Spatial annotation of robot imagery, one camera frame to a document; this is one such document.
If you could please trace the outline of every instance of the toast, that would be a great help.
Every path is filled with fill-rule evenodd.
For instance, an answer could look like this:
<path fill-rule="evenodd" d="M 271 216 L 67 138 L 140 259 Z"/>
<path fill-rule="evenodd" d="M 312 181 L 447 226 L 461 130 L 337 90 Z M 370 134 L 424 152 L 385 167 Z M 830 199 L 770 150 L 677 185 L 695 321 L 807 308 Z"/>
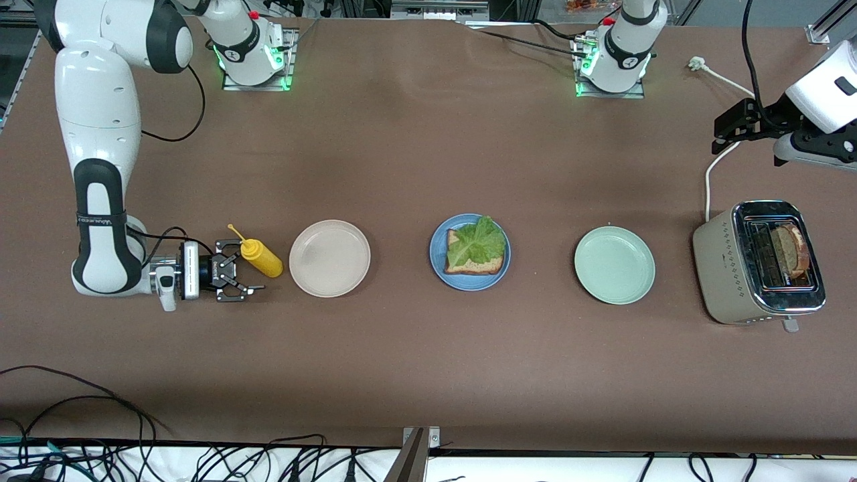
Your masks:
<path fill-rule="evenodd" d="M 458 241 L 458 238 L 455 236 L 455 231 L 452 229 L 446 231 L 446 247 L 448 248 L 450 244 L 456 241 Z M 489 262 L 481 264 L 467 260 L 464 265 L 456 267 L 449 266 L 449 261 L 447 261 L 443 272 L 446 274 L 498 274 L 500 268 L 503 267 L 503 257 L 496 257 Z"/>
<path fill-rule="evenodd" d="M 809 246 L 798 226 L 784 224 L 770 235 L 774 238 L 776 257 L 787 269 L 788 276 L 794 279 L 803 275 L 809 269 Z"/>

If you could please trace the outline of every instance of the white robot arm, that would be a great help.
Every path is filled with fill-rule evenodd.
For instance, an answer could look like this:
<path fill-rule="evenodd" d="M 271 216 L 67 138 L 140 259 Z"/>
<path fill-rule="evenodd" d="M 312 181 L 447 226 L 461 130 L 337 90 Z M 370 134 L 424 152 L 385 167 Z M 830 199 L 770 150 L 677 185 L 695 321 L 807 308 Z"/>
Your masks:
<path fill-rule="evenodd" d="M 661 0 L 625 0 L 616 22 L 594 32 L 596 48 L 580 74 L 605 92 L 629 90 L 645 74 L 667 13 Z"/>
<path fill-rule="evenodd" d="M 229 77 L 244 86 L 270 79 L 284 68 L 275 45 L 282 45 L 283 28 L 244 9 L 239 0 L 178 0 L 198 15 L 214 43 Z"/>
<path fill-rule="evenodd" d="M 216 8 L 207 10 L 212 15 L 242 8 L 240 0 L 213 4 Z M 184 243 L 180 256 L 156 256 L 143 266 L 146 243 L 135 231 L 146 229 L 125 211 L 141 136 L 130 67 L 159 73 L 184 70 L 193 53 L 184 19 L 168 0 L 38 0 L 35 6 L 39 28 L 57 52 L 57 115 L 75 181 L 81 236 L 80 253 L 71 268 L 75 288 L 109 297 L 156 292 L 165 310 L 175 310 L 179 292 L 184 299 L 195 299 L 200 289 L 222 288 L 212 286 L 206 277 L 201 286 L 200 276 L 212 272 L 215 256 L 225 256 L 218 251 L 200 257 L 193 241 Z M 244 35 L 246 40 L 257 33 L 246 12 L 216 18 L 209 25 L 220 35 L 241 32 L 232 38 Z M 238 78 L 265 81 L 267 77 L 262 77 L 270 76 L 271 64 L 259 69 L 243 62 L 253 58 L 250 49 L 226 68 L 234 69 Z M 228 268 L 230 272 L 221 274 L 234 281 L 234 264 Z M 221 297 L 219 292 L 219 300 L 243 300 L 256 288 L 230 284 L 242 293 Z"/>
<path fill-rule="evenodd" d="M 855 170 L 857 38 L 832 47 L 774 104 L 743 99 L 715 120 L 711 152 L 774 138 L 776 166 L 799 160 Z"/>

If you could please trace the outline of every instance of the brown table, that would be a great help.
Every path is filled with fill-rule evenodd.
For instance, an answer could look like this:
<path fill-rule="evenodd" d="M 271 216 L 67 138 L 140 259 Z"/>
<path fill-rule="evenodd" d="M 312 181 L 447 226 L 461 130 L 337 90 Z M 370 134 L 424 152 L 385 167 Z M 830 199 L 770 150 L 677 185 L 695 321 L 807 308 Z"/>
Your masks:
<path fill-rule="evenodd" d="M 321 431 L 391 445 L 404 425 L 439 425 L 453 447 L 854 452 L 854 174 L 775 168 L 770 141 L 726 158 L 714 209 L 795 204 L 828 303 L 787 334 L 779 323 L 719 325 L 701 302 L 690 239 L 712 121 L 740 96 L 685 65 L 702 55 L 749 85 L 737 29 L 666 28 L 646 99 L 623 101 L 576 98 L 561 54 L 448 21 L 320 21 L 290 93 L 227 93 L 192 25 L 205 121 L 185 142 L 143 138 L 129 213 L 151 232 L 178 224 L 209 241 L 233 222 L 283 258 L 306 226 L 348 220 L 372 245 L 368 277 L 319 299 L 286 274 L 248 303 L 207 297 L 175 313 L 155 297 L 77 294 L 73 186 L 43 43 L 0 136 L 0 366 L 104 384 L 174 439 Z M 533 27 L 502 31 L 562 46 Z M 753 31 L 751 42 L 768 102 L 823 52 L 798 29 Z M 144 128 L 177 136 L 193 124 L 190 74 L 136 75 Z M 426 256 L 438 224 L 466 212 L 493 215 L 514 248 L 485 292 L 445 286 Z M 572 271 L 576 243 L 608 223 L 655 256 L 655 285 L 635 304 L 596 301 Z M 0 379 L 0 413 L 26 418 L 80 393 L 16 373 Z M 133 438 L 135 426 L 121 409 L 81 402 L 34 435 Z"/>

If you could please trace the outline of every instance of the yellow squeeze bottle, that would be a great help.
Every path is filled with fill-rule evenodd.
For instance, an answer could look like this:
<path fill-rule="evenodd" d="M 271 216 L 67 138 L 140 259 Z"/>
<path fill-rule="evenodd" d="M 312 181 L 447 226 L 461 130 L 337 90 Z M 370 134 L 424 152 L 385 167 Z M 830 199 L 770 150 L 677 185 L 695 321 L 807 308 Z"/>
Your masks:
<path fill-rule="evenodd" d="M 233 225 L 227 225 L 241 238 L 241 257 L 250 262 L 268 278 L 276 278 L 283 273 L 283 262 L 258 239 L 245 239 Z"/>

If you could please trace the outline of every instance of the white cable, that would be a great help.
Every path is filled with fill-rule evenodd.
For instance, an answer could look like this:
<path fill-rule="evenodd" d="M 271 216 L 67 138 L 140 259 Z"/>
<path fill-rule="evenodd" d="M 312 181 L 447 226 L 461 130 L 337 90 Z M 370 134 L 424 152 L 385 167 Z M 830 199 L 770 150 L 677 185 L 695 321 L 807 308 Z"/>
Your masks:
<path fill-rule="evenodd" d="M 735 148 L 737 148 L 740 144 L 741 141 L 738 141 L 735 144 L 732 144 L 731 146 L 726 148 L 726 150 L 721 152 L 720 155 L 718 155 L 714 158 L 713 161 L 711 161 L 711 165 L 708 166 L 708 169 L 705 170 L 705 222 L 711 220 L 711 170 L 714 169 L 714 166 L 716 166 L 721 159 L 726 157 L 727 154 L 734 151 Z"/>
<path fill-rule="evenodd" d="M 711 68 L 710 68 L 708 65 L 705 65 L 705 59 L 704 59 L 704 58 L 702 58 L 702 57 L 694 57 L 694 58 L 691 58 L 690 62 L 688 62 L 688 63 L 687 63 L 687 67 L 689 67 L 689 68 L 690 68 L 690 70 L 692 70 L 692 71 L 694 71 L 694 72 L 696 72 L 697 70 L 702 70 L 703 72 L 706 72 L 706 73 L 708 73 L 708 74 L 711 74 L 711 75 L 712 75 L 712 76 L 714 76 L 715 78 L 720 79 L 721 81 L 726 82 L 726 83 L 727 83 L 727 84 L 729 84 L 730 86 L 735 87 L 735 88 L 738 88 L 738 89 L 740 89 L 740 90 L 744 91 L 744 93 L 746 93 L 746 94 L 747 94 L 747 95 L 749 95 L 750 97 L 755 97 L 755 95 L 753 94 L 752 90 L 750 90 L 750 89 L 748 89 L 748 88 L 746 88 L 746 87 L 744 87 L 744 86 L 740 85 L 738 82 L 730 81 L 730 80 L 729 80 L 729 79 L 727 79 L 726 77 L 724 77 L 724 76 L 722 76 L 722 75 L 720 75 L 720 74 L 716 73 L 714 70 L 711 70 Z"/>

